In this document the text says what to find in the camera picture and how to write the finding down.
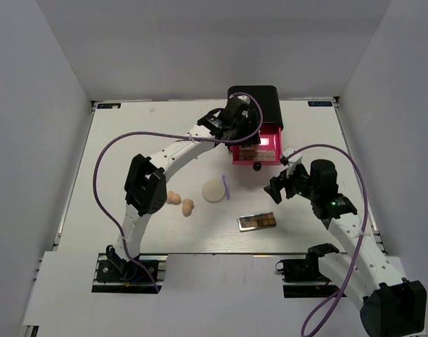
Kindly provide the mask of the black drawer organizer cabinet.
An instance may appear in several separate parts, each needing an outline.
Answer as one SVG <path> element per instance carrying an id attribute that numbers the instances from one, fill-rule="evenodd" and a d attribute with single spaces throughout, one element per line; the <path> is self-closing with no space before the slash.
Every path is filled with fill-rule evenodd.
<path id="1" fill-rule="evenodd" d="M 249 85 L 231 86 L 227 90 L 227 96 L 234 93 L 247 93 L 259 104 L 264 117 L 265 124 L 275 124 L 283 130 L 283 117 L 281 114 L 278 89 L 273 85 Z"/>

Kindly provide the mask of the brown eyeshadow palette clear case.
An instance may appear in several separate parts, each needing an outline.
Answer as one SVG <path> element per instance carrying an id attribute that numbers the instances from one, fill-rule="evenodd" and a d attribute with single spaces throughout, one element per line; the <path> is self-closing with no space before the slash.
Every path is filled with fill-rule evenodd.
<path id="1" fill-rule="evenodd" d="M 275 227 L 276 219 L 273 212 L 259 213 L 238 218 L 238 228 L 241 232 L 261 230 L 268 227 Z"/>

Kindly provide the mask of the round beige powder puff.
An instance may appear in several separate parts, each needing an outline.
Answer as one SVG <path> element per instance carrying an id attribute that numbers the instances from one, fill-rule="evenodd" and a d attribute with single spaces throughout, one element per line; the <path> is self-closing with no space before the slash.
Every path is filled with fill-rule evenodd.
<path id="1" fill-rule="evenodd" d="M 220 202 L 226 194 L 226 188 L 220 179 L 209 180 L 202 186 L 202 197 L 209 203 Z"/>

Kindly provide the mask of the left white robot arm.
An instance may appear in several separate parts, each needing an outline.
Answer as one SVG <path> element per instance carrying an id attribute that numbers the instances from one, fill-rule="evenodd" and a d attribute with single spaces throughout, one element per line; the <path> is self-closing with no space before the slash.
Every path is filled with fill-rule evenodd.
<path id="1" fill-rule="evenodd" d="M 258 102 L 244 93 L 233 94 L 223 109 L 208 112 L 185 136 L 149 157 L 136 155 L 125 182 L 126 211 L 122 231 L 113 249 L 119 257 L 113 272 L 123 280 L 136 275 L 140 246 L 152 214 L 167 201 L 167 183 L 190 161 L 223 143 L 256 140 L 264 114 Z"/>

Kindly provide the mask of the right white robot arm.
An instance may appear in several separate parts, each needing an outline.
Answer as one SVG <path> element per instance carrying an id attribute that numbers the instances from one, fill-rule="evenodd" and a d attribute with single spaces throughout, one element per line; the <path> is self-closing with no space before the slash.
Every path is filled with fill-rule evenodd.
<path id="1" fill-rule="evenodd" d="M 345 286 L 343 294 L 356 306 L 369 336 L 407 336 L 424 330 L 426 289 L 419 281 L 407 280 L 361 228 L 356 207 L 339 193 L 331 161 L 317 159 L 309 170 L 297 161 L 270 179 L 264 190 L 277 204 L 282 190 L 288 199 L 308 199 L 314 215 L 351 258 L 347 261 L 333 244 L 312 246 L 301 265 L 285 260 L 288 281 L 325 278 Z"/>

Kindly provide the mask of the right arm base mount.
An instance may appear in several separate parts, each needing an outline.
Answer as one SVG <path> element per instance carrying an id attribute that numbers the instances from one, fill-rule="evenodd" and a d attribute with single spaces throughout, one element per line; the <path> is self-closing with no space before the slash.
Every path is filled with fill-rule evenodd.
<path id="1" fill-rule="evenodd" d="M 309 247 L 303 258 L 286 258 L 275 264 L 283 278 L 284 298 L 327 298 L 339 288 L 319 271 L 318 261 L 329 253 L 338 253 L 332 244 Z"/>

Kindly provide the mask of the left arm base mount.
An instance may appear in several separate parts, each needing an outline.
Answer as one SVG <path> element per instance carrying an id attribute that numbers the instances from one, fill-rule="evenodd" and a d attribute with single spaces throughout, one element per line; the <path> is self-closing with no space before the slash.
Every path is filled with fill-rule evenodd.
<path id="1" fill-rule="evenodd" d="M 147 269 L 146 272 L 136 263 L 114 257 L 111 249 L 108 246 L 105 253 L 98 254 L 92 293 L 159 293 L 166 273 L 166 255 L 138 256 L 136 260 Z"/>

